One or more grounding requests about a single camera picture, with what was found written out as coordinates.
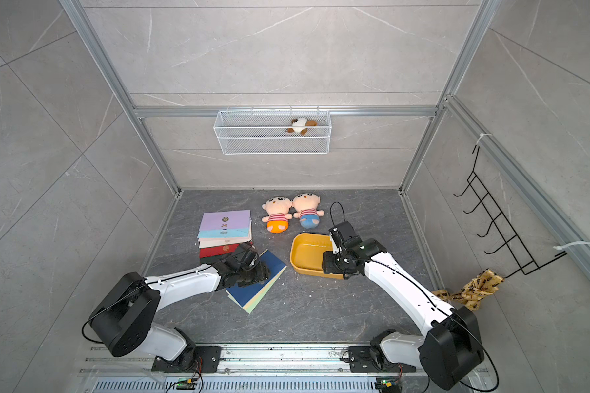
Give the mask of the navy blue envelope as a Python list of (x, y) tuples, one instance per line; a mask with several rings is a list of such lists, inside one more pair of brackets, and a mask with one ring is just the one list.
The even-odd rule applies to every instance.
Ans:
[(286, 269), (285, 263), (272, 252), (265, 251), (261, 255), (260, 260), (268, 268), (269, 276), (267, 280), (242, 288), (236, 284), (234, 287), (226, 290), (229, 299), (236, 302), (249, 314), (252, 313), (257, 303), (265, 296)]

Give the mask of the yellow plastic storage box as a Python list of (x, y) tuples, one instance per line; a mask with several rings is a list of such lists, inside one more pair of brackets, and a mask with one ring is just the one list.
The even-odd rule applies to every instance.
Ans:
[(343, 280), (341, 274), (325, 273), (323, 270), (324, 253), (332, 251), (329, 235), (302, 233), (293, 239), (289, 260), (299, 274)]

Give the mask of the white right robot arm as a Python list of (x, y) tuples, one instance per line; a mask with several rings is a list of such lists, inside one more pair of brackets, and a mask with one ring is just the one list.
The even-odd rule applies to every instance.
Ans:
[(349, 222), (329, 231), (333, 249), (323, 255), (326, 274), (363, 275), (382, 288), (409, 315), (417, 336), (388, 330), (370, 344), (378, 368), (410, 365), (425, 371), (436, 386), (449, 391), (491, 357), (483, 347), (473, 312), (454, 308), (409, 275), (375, 239), (361, 239)]

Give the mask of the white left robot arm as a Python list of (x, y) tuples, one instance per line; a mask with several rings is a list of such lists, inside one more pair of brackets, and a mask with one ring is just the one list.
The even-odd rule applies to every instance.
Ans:
[(249, 242), (190, 270), (152, 277), (130, 272), (90, 314), (81, 332), (91, 328), (97, 337), (84, 338), (105, 345), (116, 358), (138, 351), (187, 369), (195, 362), (195, 343), (178, 328), (155, 324), (157, 312), (197, 295), (245, 288), (269, 278), (270, 268)]

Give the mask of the light blue envelope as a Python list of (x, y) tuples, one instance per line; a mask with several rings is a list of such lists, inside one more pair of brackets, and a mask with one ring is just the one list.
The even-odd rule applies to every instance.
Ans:
[(247, 237), (251, 231), (252, 222), (245, 221), (210, 221), (202, 223), (198, 238), (229, 238)]

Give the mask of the cream white envelope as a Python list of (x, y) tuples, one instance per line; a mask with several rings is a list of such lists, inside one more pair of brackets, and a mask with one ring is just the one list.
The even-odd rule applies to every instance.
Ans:
[(240, 244), (244, 242), (250, 242), (252, 238), (250, 236), (247, 237), (203, 237), (199, 239), (199, 247), (203, 248), (210, 248), (210, 247), (220, 247), (220, 246), (228, 246), (233, 244)]

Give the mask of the purple envelope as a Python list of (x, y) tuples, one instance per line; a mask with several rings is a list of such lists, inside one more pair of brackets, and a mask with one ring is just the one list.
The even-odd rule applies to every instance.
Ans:
[(244, 230), (251, 222), (251, 211), (224, 211), (204, 213), (199, 227), (200, 232)]

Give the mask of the plush doll blue pants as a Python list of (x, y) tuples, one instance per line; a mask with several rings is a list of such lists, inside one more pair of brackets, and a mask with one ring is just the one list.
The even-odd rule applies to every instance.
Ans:
[(319, 204), (321, 198), (313, 193), (302, 193), (293, 199), (293, 217), (298, 219), (304, 229), (318, 227), (321, 217), (325, 215), (324, 211), (318, 209)]

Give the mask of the small brown white plush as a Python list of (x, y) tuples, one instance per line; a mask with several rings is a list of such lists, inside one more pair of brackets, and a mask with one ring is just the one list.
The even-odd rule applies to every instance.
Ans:
[(317, 122), (307, 118), (298, 118), (291, 121), (291, 127), (286, 130), (288, 134), (305, 135), (309, 129), (315, 128)]

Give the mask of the yellow patterned cloth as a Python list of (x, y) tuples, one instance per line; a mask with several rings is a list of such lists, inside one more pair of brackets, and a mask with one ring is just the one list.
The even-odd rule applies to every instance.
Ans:
[(450, 293), (442, 289), (433, 291), (433, 294), (442, 301), (453, 301), (465, 306), (470, 311), (476, 311), (480, 308), (481, 301), (495, 294), (499, 285), (504, 282), (505, 278), (495, 274), (492, 270), (485, 270), (472, 278), (460, 291)]

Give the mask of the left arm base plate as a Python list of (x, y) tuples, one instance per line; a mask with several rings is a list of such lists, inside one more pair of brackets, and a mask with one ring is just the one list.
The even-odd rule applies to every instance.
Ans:
[(184, 350), (175, 360), (155, 358), (151, 371), (156, 373), (215, 373), (221, 359), (220, 346), (196, 346)]

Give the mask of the metal mounting rail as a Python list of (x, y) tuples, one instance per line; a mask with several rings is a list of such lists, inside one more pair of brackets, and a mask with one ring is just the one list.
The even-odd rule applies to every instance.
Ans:
[[(417, 366), (377, 365), (365, 343), (299, 344), (200, 344), (189, 367), (203, 378), (212, 376), (329, 376), (365, 374), (369, 376), (422, 375)], [(75, 363), (79, 375), (162, 378), (165, 373), (183, 371), (155, 355), (134, 352), (124, 357), (112, 356), (103, 346), (91, 346)]]

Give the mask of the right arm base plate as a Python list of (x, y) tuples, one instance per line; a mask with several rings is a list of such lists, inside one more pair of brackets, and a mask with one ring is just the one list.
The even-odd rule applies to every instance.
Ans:
[(382, 352), (372, 346), (350, 346), (340, 360), (349, 364), (352, 373), (414, 373), (415, 366), (391, 363)]

